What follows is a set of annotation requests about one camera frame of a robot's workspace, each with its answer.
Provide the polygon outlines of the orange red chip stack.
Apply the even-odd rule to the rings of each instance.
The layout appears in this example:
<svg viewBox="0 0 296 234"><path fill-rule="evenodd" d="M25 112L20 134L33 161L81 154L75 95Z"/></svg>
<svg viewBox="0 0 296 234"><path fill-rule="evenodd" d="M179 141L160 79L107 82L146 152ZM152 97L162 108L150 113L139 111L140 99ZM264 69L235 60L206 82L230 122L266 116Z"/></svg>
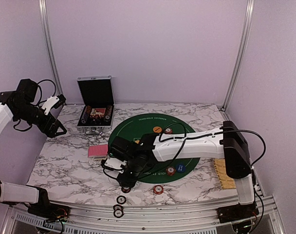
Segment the orange red chip stack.
<svg viewBox="0 0 296 234"><path fill-rule="evenodd" d="M164 192L164 188L161 185L156 185L156 186L153 187L153 192L156 195L160 195L160 194L162 194Z"/></svg>

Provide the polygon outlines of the dark brown chip stack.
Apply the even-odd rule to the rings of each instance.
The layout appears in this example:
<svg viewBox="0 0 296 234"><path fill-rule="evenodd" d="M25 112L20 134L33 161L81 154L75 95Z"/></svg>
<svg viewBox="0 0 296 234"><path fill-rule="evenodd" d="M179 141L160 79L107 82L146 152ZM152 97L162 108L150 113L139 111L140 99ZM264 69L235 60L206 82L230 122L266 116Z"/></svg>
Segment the dark brown chip stack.
<svg viewBox="0 0 296 234"><path fill-rule="evenodd" d="M122 187L121 188L121 191L125 194L129 193L131 191L131 188L130 187Z"/></svg>

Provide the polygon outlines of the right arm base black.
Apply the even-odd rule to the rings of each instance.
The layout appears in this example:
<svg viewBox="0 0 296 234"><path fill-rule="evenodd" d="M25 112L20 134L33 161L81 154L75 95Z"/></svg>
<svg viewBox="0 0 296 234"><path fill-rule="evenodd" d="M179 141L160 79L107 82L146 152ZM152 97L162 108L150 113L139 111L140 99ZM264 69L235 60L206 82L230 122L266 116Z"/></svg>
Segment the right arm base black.
<svg viewBox="0 0 296 234"><path fill-rule="evenodd" d="M256 202L248 205L238 203L236 205L218 208L217 214L220 223L227 223L254 217L259 214L259 210Z"/></svg>

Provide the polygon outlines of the red-backed playing card deck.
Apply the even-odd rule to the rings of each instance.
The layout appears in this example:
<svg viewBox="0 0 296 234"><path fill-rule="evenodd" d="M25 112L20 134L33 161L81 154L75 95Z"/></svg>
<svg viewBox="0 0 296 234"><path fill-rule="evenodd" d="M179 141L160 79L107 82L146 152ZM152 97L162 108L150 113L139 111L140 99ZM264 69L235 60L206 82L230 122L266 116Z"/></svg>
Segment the red-backed playing card deck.
<svg viewBox="0 0 296 234"><path fill-rule="evenodd" d="M88 158L106 158L108 152L108 145L101 144L101 145L94 145L90 146L88 149Z"/></svg>

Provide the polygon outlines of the blue small blind button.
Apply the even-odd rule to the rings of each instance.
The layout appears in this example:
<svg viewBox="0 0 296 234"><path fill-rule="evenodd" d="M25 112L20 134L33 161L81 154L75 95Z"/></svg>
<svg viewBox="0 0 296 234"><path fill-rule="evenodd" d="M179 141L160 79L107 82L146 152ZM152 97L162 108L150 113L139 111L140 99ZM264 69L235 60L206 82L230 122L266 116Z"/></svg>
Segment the blue small blind button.
<svg viewBox="0 0 296 234"><path fill-rule="evenodd" d="M177 164L175 169L178 173L184 173L186 171L186 166L184 164Z"/></svg>

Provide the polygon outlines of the small orange chip pile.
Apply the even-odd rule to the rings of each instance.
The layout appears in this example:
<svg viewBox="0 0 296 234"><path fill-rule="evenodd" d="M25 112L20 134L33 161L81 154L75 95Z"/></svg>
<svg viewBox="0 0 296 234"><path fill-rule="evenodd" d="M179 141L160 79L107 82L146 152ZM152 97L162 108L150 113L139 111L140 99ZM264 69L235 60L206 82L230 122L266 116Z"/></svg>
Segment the small orange chip pile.
<svg viewBox="0 0 296 234"><path fill-rule="evenodd" d="M165 134L172 134L173 130L171 128L166 128L164 131Z"/></svg>
<svg viewBox="0 0 296 234"><path fill-rule="evenodd" d="M166 174L168 176L173 176L176 173L176 169L172 166L166 168Z"/></svg>

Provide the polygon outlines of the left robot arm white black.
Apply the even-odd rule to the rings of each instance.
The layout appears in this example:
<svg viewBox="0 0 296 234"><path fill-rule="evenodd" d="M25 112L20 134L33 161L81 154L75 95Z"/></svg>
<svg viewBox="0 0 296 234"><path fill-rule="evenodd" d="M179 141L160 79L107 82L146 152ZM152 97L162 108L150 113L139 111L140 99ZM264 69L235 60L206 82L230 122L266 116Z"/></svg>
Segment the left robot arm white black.
<svg viewBox="0 0 296 234"><path fill-rule="evenodd" d="M53 85L53 94L48 98L43 97L42 84ZM34 204L43 217L54 212L52 203L46 200L47 191L28 186L27 181L44 137L67 133L51 112L65 102L50 79L25 78L15 90L0 92L0 203Z"/></svg>

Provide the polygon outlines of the orange big blind button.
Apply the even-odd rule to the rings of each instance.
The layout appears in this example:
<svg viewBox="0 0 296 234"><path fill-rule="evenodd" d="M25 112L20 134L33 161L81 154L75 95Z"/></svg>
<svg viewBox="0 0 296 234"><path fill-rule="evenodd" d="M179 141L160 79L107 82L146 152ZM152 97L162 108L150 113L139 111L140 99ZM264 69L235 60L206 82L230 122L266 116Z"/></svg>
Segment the orange big blind button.
<svg viewBox="0 0 296 234"><path fill-rule="evenodd" d="M162 131L163 131L163 129L160 126L153 127L153 132L155 132L155 133L161 133Z"/></svg>

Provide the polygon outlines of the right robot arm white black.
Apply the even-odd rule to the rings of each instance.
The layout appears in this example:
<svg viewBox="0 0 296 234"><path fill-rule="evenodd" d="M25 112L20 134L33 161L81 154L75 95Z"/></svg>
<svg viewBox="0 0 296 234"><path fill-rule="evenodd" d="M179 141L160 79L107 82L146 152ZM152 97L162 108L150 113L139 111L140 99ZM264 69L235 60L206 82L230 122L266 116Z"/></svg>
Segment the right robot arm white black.
<svg viewBox="0 0 296 234"><path fill-rule="evenodd" d="M181 129L178 133L173 131L176 125ZM189 132L183 124L171 123L160 132L143 134L138 142L116 136L108 153L118 161L114 167L118 171L116 180L124 189L159 172L177 173L180 161L201 157L224 159L226 174L234 180L239 196L233 214L244 218L252 211L255 201L254 163L250 161L244 133L253 131L240 130L231 121L207 132Z"/></svg>

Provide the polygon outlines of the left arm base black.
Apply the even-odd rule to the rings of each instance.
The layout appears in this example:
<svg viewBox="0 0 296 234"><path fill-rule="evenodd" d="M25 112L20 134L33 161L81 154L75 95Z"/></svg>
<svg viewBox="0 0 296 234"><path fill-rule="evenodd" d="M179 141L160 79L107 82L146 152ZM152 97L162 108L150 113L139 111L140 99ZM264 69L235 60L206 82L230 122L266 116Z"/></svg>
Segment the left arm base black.
<svg viewBox="0 0 296 234"><path fill-rule="evenodd" d="M49 220L68 218L70 207L51 203L47 190L40 187L35 188L39 192L39 197L36 203L31 203L29 205L28 213L47 218Z"/></svg>

